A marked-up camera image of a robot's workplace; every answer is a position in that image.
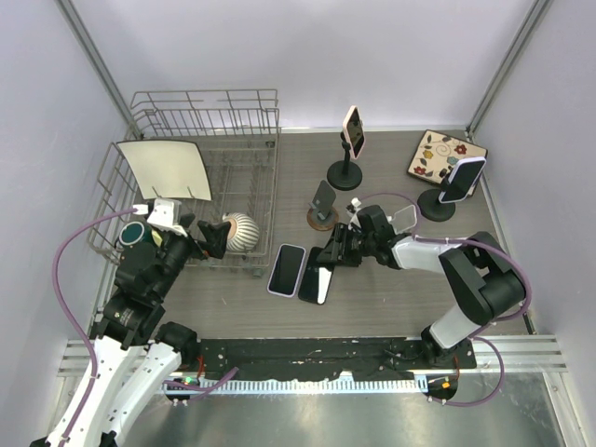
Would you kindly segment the black case phone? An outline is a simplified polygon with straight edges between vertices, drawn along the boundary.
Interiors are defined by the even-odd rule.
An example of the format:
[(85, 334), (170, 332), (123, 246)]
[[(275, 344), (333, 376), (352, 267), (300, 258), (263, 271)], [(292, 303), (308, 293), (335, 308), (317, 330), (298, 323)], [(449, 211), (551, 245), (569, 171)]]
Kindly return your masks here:
[(322, 251), (321, 247), (313, 247), (310, 250), (298, 290), (300, 300), (314, 305), (326, 303), (334, 273), (332, 264), (322, 264), (318, 261)]

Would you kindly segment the lavender case phone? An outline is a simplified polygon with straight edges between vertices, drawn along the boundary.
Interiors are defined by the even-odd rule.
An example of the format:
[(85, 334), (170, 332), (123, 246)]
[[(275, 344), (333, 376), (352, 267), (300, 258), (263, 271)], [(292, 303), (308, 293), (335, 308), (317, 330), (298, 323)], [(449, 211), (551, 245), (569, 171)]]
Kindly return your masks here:
[(306, 250), (304, 247), (281, 244), (267, 284), (267, 291), (276, 296), (293, 297), (297, 291)]

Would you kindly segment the black round phone stand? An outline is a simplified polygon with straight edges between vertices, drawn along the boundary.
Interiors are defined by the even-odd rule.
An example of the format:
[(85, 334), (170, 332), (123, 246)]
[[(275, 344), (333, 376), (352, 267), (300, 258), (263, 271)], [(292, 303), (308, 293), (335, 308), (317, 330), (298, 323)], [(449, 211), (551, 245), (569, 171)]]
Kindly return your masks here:
[(450, 173), (450, 169), (443, 169), (440, 172), (440, 185), (434, 189), (427, 189), (416, 200), (422, 216), (432, 222), (446, 222), (455, 214), (456, 205), (454, 203), (443, 204), (440, 202), (440, 194), (450, 184), (448, 181)]

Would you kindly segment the grey wire dish rack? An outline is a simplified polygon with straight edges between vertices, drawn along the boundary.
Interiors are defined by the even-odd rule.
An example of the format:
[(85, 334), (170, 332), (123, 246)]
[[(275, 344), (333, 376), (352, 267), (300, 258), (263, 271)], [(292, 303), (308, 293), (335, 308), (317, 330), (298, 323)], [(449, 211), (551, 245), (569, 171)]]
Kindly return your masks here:
[(192, 266), (243, 270), (255, 278), (270, 264), (278, 179), (279, 108), (275, 88), (141, 90), (125, 138), (182, 140), (198, 145), (210, 181), (210, 202), (183, 200), (182, 208), (215, 223), (243, 213), (258, 225), (254, 248)]

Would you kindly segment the purple case phone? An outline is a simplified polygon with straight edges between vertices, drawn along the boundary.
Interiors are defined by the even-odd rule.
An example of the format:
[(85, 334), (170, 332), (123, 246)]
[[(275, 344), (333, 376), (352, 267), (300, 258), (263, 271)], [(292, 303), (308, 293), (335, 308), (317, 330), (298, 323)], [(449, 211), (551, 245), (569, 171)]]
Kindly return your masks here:
[(486, 158), (475, 156), (459, 160), (440, 185), (439, 202), (455, 203), (464, 200), (476, 185), (485, 167)]

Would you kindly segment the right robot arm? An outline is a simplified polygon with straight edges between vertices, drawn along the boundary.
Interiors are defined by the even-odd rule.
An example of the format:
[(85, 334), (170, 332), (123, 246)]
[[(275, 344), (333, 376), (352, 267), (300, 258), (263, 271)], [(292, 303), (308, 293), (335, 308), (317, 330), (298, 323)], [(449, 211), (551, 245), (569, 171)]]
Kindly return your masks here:
[(531, 302), (530, 281), (487, 232), (467, 238), (420, 237), (397, 230), (377, 205), (352, 208), (350, 223), (338, 223), (318, 262), (357, 267), (365, 257), (394, 270), (442, 274), (455, 305), (421, 333), (420, 354), (433, 368), (444, 366), (456, 347), (487, 326), (516, 316), (508, 311)]

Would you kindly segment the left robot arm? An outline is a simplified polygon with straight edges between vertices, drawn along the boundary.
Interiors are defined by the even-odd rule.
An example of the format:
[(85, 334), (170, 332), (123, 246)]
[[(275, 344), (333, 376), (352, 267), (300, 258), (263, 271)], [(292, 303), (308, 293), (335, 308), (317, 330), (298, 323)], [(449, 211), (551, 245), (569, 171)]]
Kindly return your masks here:
[(35, 446), (123, 445), (163, 382), (196, 365), (196, 332), (161, 323), (163, 303), (189, 259), (223, 258), (232, 224), (200, 221), (203, 239), (195, 240), (186, 231), (194, 217), (132, 221), (122, 229), (115, 292), (95, 337), (81, 337), (88, 366), (59, 423)]

